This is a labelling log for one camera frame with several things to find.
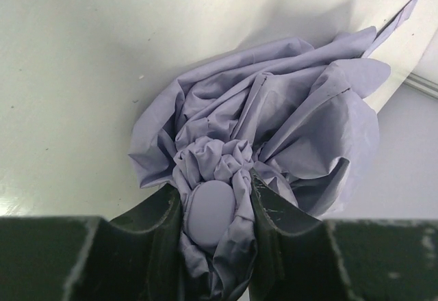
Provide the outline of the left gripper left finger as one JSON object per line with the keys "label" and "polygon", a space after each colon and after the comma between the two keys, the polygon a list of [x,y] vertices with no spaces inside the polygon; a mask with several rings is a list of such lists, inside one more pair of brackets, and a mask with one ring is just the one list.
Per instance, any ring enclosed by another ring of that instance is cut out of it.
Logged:
{"label": "left gripper left finger", "polygon": [[2,300],[182,300],[181,201],[165,185],[128,212],[3,217]]}

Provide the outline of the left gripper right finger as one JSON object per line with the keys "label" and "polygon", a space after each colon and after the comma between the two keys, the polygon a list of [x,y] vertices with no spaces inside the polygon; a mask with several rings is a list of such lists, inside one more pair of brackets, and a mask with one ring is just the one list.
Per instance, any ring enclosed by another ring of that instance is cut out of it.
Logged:
{"label": "left gripper right finger", "polygon": [[251,300],[436,300],[437,222],[318,220],[251,174]]}

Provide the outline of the lavender folding umbrella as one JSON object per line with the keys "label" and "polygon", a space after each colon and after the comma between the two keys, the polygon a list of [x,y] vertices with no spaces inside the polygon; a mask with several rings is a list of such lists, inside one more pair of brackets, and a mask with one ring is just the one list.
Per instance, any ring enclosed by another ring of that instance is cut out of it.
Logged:
{"label": "lavender folding umbrella", "polygon": [[318,48],[287,38],[195,68],[140,116],[129,157],[140,187],[179,191],[188,300],[236,300],[249,283],[258,249],[252,171],[315,217],[345,205],[378,148],[365,99],[391,73],[371,54],[416,4],[382,30]]}

